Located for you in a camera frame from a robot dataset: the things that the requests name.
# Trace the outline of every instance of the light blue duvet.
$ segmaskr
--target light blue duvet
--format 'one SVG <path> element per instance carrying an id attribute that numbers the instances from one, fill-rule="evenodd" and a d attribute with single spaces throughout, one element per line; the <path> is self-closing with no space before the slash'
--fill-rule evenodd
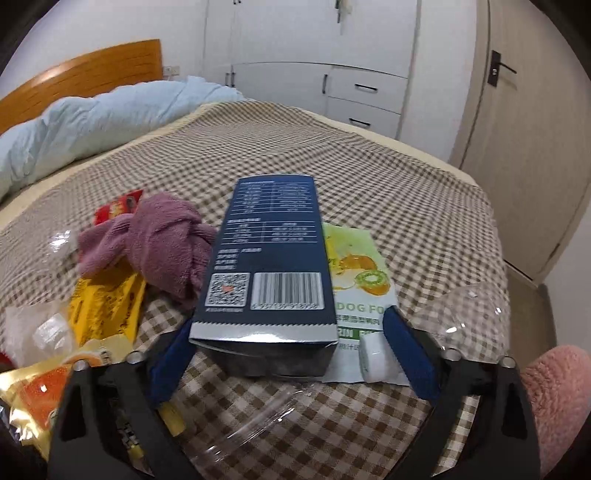
<path id="1" fill-rule="evenodd" d="M 0 199 L 74 160 L 110 150 L 166 125 L 203 103 L 244 100 L 201 77 L 138 83 L 94 98 L 66 97 L 0 137 Z"/>

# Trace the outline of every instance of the wooden headboard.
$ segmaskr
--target wooden headboard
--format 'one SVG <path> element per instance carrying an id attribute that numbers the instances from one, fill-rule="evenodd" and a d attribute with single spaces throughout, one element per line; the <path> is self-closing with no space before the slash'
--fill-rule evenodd
<path id="1" fill-rule="evenodd" d="M 0 100 L 0 135 L 67 96 L 92 97 L 120 85 L 162 80 L 160 40 L 97 50 L 40 73 Z"/>

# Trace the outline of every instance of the dark blue box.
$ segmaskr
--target dark blue box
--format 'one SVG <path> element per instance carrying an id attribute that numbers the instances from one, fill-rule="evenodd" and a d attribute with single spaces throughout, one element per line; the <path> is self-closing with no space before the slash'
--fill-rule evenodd
<path id="1" fill-rule="evenodd" d="M 238 180 L 190 340 L 230 375 L 320 377 L 337 338 L 314 179 Z"/>

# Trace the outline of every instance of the checkered bedspread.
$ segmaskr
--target checkered bedspread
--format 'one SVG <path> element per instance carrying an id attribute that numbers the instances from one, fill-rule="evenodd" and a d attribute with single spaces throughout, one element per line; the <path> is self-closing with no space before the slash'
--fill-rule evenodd
<path id="1" fill-rule="evenodd" d="M 165 190 L 219 226 L 236 180 L 268 173 L 312 175 L 325 222 L 371 231 L 407 316 L 459 286 L 486 282 L 505 295 L 493 213 L 478 187 L 298 109 L 222 103 L 78 172 L 0 233 L 1 330 L 7 306 L 69 297 L 74 255 L 43 264 L 48 239 L 88 228 L 98 206 L 140 187 L 147 195 Z M 188 314 L 153 289 L 147 296 L 141 349 Z M 476 356 L 494 360 L 508 347 L 485 320 L 474 329 L 466 348 Z M 202 354 L 174 400 L 190 418 L 181 438 L 187 454 L 208 478 L 227 479 L 382 478 L 429 410 L 393 385 L 296 388 L 228 378 Z M 466 399 L 441 469 L 457 459 L 476 405 Z"/>

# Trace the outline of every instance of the purple towel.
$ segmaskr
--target purple towel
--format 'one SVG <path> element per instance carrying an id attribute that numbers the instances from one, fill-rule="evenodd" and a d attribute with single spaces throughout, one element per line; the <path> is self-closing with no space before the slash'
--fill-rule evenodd
<path id="1" fill-rule="evenodd" d="M 122 257 L 146 282 L 180 300 L 201 290 L 216 229 L 201 223 L 192 203 L 168 193 L 142 199 L 134 214 L 124 213 L 82 232 L 79 269 L 85 278 Z"/>

